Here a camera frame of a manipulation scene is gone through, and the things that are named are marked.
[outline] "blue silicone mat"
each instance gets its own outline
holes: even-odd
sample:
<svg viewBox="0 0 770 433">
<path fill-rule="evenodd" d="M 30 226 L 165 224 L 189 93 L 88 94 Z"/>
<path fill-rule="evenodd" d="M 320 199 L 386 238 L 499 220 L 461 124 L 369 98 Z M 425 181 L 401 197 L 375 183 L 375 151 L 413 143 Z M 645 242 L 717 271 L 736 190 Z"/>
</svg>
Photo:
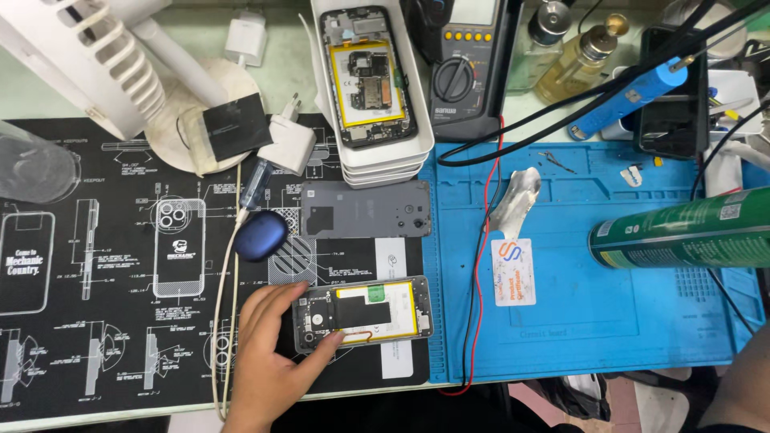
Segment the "blue silicone mat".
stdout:
<svg viewBox="0 0 770 433">
<path fill-rule="evenodd" d="M 473 254 L 492 167 L 438 166 L 436 154 L 455 146 L 437 144 L 420 173 L 431 181 L 435 202 L 434 233 L 423 240 L 426 275 L 435 270 L 428 275 L 431 289 L 440 288 L 430 340 L 434 383 L 462 379 Z M 494 150 L 494 143 L 485 143 L 457 158 Z M 548 162 L 541 155 L 547 151 L 574 173 Z M 513 170 L 533 166 L 541 174 L 540 196 L 520 235 L 532 239 L 537 303 L 495 305 L 489 243 L 503 235 L 490 233 L 479 270 L 484 318 L 475 381 L 727 364 L 743 347 L 749 334 L 705 270 L 609 270 L 588 253 L 588 232 L 596 223 L 687 201 L 696 174 L 692 161 L 667 159 L 656 167 L 652 156 L 634 152 L 628 142 L 595 142 L 536 144 L 504 156 L 501 164 L 498 199 Z M 631 164 L 641 164 L 643 181 L 636 188 L 620 175 Z M 496 186 L 495 176 L 490 197 Z M 743 314 L 761 326 L 765 313 L 754 271 L 721 275 Z"/>
</svg>

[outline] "clear plastic cup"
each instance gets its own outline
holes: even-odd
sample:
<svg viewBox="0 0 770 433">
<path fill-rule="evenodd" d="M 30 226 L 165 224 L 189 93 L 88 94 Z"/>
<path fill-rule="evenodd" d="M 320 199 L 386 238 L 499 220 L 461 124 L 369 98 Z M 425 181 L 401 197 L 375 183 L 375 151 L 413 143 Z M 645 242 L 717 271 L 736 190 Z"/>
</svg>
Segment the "clear plastic cup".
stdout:
<svg viewBox="0 0 770 433">
<path fill-rule="evenodd" d="M 0 197 L 53 203 L 80 182 L 80 162 L 67 149 L 0 121 Z"/>
</svg>

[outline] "oil bottle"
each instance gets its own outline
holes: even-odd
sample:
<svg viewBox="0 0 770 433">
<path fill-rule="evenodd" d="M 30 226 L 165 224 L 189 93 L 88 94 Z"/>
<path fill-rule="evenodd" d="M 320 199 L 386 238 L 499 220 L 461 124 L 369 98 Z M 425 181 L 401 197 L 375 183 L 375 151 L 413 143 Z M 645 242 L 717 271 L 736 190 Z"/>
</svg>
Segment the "oil bottle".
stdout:
<svg viewBox="0 0 770 433">
<path fill-rule="evenodd" d="M 607 57 L 618 47 L 618 38 L 628 32 L 628 20 L 610 14 L 604 25 L 595 25 L 564 44 L 564 54 L 537 82 L 535 92 L 547 103 L 585 92 L 601 80 Z"/>
<path fill-rule="evenodd" d="M 570 29 L 570 9 L 562 2 L 546 2 L 516 38 L 508 76 L 509 92 L 528 92 L 548 68 L 564 54 L 561 38 Z"/>
</svg>

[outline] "hand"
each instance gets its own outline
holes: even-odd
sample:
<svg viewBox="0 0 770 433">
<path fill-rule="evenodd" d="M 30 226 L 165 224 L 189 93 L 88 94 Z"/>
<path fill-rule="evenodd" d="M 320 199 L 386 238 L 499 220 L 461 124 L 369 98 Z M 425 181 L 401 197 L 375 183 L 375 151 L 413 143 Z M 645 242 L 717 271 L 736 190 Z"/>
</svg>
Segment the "hand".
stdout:
<svg viewBox="0 0 770 433">
<path fill-rule="evenodd" d="M 342 331 L 327 335 L 299 365 L 275 353 L 281 314 L 305 290 L 307 281 L 265 286 L 241 308 L 233 400 L 223 433 L 269 431 L 307 393 L 345 338 Z"/>
</svg>

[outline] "stacked white trays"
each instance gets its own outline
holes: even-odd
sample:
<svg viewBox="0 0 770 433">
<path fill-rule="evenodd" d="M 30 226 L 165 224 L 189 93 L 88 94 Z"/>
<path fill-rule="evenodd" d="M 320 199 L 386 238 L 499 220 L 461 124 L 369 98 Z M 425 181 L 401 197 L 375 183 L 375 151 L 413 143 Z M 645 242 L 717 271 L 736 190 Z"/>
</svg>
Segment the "stacked white trays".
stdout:
<svg viewBox="0 0 770 433">
<path fill-rule="evenodd" d="M 351 149 L 344 146 L 340 140 L 340 127 L 332 122 L 336 135 L 337 149 L 340 152 L 340 162 L 345 181 L 355 190 L 371 188 L 374 186 L 390 185 L 413 178 L 433 149 L 435 139 L 430 128 L 427 104 L 423 97 L 423 88 L 417 73 L 417 64 L 414 61 L 411 43 L 407 35 L 407 26 L 403 20 L 403 13 L 398 0 L 312 0 L 313 17 L 316 23 L 316 35 L 318 48 L 321 52 L 321 62 L 325 70 L 328 65 L 323 39 L 320 34 L 320 17 L 323 13 L 345 8 L 355 8 L 365 5 L 383 6 L 388 11 L 393 38 L 398 47 L 399 60 L 404 75 L 409 79 L 409 97 L 412 102 L 412 111 L 417 122 L 417 134 L 410 138 L 395 143 L 380 146 Z M 334 107 L 333 93 L 329 80 L 326 83 L 326 97 L 329 106 Z"/>
</svg>

